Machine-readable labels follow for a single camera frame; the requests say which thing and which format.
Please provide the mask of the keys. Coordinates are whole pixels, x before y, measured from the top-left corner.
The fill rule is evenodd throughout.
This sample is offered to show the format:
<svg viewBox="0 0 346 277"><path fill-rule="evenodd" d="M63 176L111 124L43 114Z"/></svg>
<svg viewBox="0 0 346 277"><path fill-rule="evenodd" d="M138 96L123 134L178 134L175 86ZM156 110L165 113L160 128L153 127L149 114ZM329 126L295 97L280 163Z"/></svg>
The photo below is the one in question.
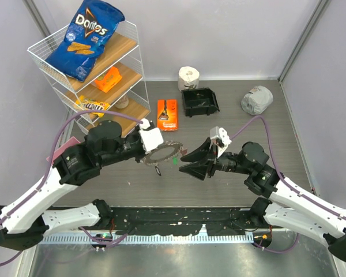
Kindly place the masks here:
<svg viewBox="0 0 346 277"><path fill-rule="evenodd" d="M192 98L190 100L190 107L201 107L209 104L208 97L204 93L194 93L192 94Z"/></svg>

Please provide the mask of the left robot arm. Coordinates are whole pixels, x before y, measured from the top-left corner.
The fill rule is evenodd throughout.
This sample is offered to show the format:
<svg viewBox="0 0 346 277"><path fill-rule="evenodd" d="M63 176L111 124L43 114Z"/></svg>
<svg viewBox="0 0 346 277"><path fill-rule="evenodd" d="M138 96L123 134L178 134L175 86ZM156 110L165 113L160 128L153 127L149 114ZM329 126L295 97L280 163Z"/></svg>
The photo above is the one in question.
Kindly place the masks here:
<svg viewBox="0 0 346 277"><path fill-rule="evenodd" d="M143 119L126 137L122 137L122 127L115 121L102 121L90 129L84 142L66 148L54 160L47 177L15 202L0 206L0 246L22 251L51 234L68 229L108 228L112 212L104 200L96 199L79 208L55 211L49 208L64 195L99 176L103 167L132 158L141 160L147 152L142 135L154 127L153 122Z"/></svg>

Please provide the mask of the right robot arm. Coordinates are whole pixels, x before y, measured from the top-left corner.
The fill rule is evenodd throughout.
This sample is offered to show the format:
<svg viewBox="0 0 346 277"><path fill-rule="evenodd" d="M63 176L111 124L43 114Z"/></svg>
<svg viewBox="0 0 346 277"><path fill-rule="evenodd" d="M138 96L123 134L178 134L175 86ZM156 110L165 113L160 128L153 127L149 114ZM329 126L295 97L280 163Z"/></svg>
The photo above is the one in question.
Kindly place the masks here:
<svg viewBox="0 0 346 277"><path fill-rule="evenodd" d="M179 171L203 180L216 171L244 174L244 184L258 196L249 219L253 226L283 227L307 236L346 262L346 209L301 188L267 164L269 155L254 142L239 153L226 152L208 138L184 155Z"/></svg>

